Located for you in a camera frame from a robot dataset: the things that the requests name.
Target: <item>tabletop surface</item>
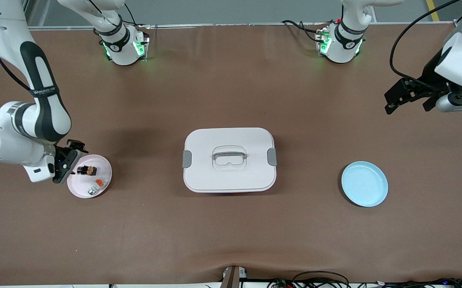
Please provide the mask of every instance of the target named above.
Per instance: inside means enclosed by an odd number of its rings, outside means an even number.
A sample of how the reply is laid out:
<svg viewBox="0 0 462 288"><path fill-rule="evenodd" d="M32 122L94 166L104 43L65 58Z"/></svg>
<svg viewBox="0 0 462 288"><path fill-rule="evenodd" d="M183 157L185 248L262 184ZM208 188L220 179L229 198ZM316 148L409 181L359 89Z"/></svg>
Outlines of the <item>tabletop surface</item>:
<svg viewBox="0 0 462 288"><path fill-rule="evenodd" d="M149 60L118 67L92 31L37 31L72 117L68 138L107 157L111 187L93 199L33 184L0 164L0 285L216 281L331 270L353 282L462 278L462 112L423 101L386 115L399 77L388 56L398 25L371 26L348 64L319 58L303 31L220 26L151 31ZM419 76L450 24L422 24L396 65ZM31 102L0 67L0 106ZM262 127L277 180L264 192L200 195L182 151L200 128ZM354 206L340 174L381 168L386 200Z"/></svg>

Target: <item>yellow stripe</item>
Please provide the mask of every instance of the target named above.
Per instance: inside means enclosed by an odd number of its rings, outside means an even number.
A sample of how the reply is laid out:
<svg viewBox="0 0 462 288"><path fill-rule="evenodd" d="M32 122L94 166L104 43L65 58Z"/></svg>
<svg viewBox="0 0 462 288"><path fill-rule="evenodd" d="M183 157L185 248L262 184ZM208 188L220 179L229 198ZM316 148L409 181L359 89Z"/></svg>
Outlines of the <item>yellow stripe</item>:
<svg viewBox="0 0 462 288"><path fill-rule="evenodd" d="M435 9L434 0L426 0L426 5L428 5L429 11ZM439 15L437 15L437 12L432 13L432 20L439 21Z"/></svg>

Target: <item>white storage box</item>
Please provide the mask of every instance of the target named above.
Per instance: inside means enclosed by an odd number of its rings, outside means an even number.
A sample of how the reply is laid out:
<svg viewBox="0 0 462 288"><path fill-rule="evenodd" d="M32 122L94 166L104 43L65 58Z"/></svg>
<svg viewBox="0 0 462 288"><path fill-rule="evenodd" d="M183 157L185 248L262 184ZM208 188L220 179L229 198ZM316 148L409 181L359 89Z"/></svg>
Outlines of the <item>white storage box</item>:
<svg viewBox="0 0 462 288"><path fill-rule="evenodd" d="M199 129L185 141L183 178L194 192L264 191L276 166L273 137L263 128Z"/></svg>

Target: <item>gray latch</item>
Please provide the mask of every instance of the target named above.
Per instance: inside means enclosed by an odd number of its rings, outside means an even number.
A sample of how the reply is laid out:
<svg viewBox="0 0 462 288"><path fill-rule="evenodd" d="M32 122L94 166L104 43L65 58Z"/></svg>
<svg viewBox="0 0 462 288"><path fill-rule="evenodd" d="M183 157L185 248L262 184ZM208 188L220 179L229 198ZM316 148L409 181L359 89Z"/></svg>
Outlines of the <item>gray latch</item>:
<svg viewBox="0 0 462 288"><path fill-rule="evenodd" d="M275 148L270 148L266 152L266 156L268 159L268 164L271 166L277 166L277 153L275 151Z"/></svg>
<svg viewBox="0 0 462 288"><path fill-rule="evenodd" d="M183 168L188 168L192 165L192 152L189 150L183 151Z"/></svg>

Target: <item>pink plate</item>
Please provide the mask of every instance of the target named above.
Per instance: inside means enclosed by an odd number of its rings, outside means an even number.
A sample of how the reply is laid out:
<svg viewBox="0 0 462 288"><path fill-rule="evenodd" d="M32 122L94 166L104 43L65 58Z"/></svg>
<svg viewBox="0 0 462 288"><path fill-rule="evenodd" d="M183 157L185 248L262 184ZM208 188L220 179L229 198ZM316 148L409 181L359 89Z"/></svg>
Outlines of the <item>pink plate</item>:
<svg viewBox="0 0 462 288"><path fill-rule="evenodd" d="M81 157L74 168L76 172L79 166L94 166L97 173L95 176L71 174L68 177L68 187L73 195L79 198L92 198L103 193L112 180L112 166L105 157L100 155L87 155ZM95 188L96 193L90 195L88 191Z"/></svg>

